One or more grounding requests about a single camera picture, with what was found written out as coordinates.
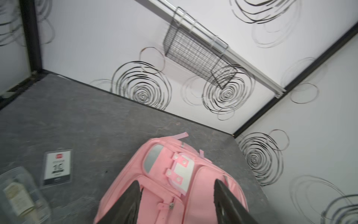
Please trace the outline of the clear plastic case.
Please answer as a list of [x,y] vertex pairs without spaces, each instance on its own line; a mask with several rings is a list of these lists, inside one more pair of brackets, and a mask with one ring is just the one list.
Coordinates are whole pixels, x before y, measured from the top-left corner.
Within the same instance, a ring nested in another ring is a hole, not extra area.
[[51,209],[32,175],[23,167],[1,174],[1,223],[51,223]]

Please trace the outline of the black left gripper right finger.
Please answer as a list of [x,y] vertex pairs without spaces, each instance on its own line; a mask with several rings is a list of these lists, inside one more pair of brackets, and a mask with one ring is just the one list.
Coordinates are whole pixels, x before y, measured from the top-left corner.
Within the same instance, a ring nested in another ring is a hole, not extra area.
[[218,224],[258,224],[219,179],[214,183],[214,204]]

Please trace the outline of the small white card packet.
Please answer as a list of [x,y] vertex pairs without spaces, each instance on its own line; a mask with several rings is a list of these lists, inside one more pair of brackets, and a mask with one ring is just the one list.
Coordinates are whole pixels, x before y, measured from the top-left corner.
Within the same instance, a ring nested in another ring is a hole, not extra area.
[[41,188],[72,181],[72,149],[50,151],[44,154]]

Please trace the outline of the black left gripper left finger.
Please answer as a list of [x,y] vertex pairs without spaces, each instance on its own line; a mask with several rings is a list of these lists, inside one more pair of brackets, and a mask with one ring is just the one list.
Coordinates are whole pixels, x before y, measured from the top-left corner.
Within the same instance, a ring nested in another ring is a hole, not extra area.
[[136,224],[142,191],[134,181],[97,224]]

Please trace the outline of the pink student backpack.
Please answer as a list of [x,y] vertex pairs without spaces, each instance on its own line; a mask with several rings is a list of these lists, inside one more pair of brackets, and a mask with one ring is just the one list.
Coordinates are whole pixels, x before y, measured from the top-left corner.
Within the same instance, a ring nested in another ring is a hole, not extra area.
[[139,224],[215,224],[214,183],[223,181],[244,208],[238,182],[183,142],[187,133],[153,138],[142,145],[102,197],[99,223],[127,188],[138,181],[142,194]]

